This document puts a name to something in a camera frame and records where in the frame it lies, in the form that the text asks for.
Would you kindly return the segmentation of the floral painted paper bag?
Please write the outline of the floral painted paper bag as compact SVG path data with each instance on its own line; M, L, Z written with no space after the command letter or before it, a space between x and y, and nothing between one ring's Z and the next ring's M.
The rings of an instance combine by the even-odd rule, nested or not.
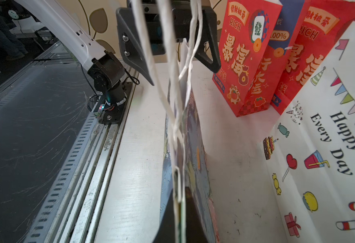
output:
M192 10L192 22L190 28L193 28L197 23L196 19L202 21L202 12L200 1L196 1L197 4L191 5ZM134 14L137 18L136 21L140 24L140 20L145 20L144 11L141 7L141 1L134 1ZM166 44L165 50L168 58L168 65L170 71L169 91L175 91L174 105L170 104L169 94L165 94L161 89L160 79L157 75L156 66L152 51L150 49L150 41L147 38L145 40L145 61L148 67L150 77L154 82L154 86L158 90L158 95L164 109L166 110L166 130L165 140L167 142L165 161L168 166L165 171L165 178L167 179L166 189L162 192L169 195L173 192L174 197L174 214L176 223L176 240L175 243L186 242L186 193L184 188L186 180L186 165L188 163L188 150L189 140L187 132L185 131L185 121L183 120L183 112L189 102L191 95L191 73L192 62L195 58L193 53L199 46L199 40L194 44L194 33L190 33L190 40L188 43L188 54L186 61L182 68L178 68L178 61L176 59L176 53L174 51L174 44ZM205 44L205 51L210 59L212 59L211 51L209 50L208 43ZM167 204L161 206L161 221L165 212Z

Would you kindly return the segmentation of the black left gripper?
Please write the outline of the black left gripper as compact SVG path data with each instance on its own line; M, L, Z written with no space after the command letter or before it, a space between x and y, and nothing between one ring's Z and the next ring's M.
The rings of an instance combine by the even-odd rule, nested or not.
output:
M217 35L217 15L210 6L202 7L202 21L196 19L196 24L190 28L192 22L191 5L196 1L141 1L145 20L136 21L134 1L127 1L127 8L116 10L119 47L124 62L138 71L152 86L145 61L145 40L150 41L153 56L164 55L165 45L183 43L190 40L190 33L194 33L194 44L199 46L193 51L195 58L214 74L221 68L221 59ZM205 51L208 43L212 59Z

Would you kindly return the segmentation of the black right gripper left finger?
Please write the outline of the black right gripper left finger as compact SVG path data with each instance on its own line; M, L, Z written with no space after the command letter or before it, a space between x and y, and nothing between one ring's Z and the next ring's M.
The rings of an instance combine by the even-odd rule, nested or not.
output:
M162 217L158 232L153 243L175 243L176 240L176 223L174 214L174 197L173 192L170 193L165 212Z

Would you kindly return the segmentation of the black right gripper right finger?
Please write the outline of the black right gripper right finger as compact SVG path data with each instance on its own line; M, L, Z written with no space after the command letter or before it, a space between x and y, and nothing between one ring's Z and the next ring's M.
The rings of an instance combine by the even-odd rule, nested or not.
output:
M186 193L186 242L207 243L196 194L187 186L184 188L184 192Z

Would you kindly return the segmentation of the white Happy Every Day bag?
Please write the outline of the white Happy Every Day bag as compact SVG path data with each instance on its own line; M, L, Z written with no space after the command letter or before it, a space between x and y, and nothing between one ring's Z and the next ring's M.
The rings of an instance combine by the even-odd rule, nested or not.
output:
M355 22L269 134L265 156L289 243L355 243Z

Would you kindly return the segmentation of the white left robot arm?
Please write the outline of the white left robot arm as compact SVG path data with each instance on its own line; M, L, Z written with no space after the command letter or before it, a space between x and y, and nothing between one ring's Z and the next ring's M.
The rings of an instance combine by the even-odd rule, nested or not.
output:
M194 59L210 71L221 68L217 44L217 16L200 1L128 1L116 10L122 60L97 43L57 1L21 1L77 58L94 87L102 93L102 124L118 123L128 102L124 65L159 86L154 57L166 54L171 82L182 91Z

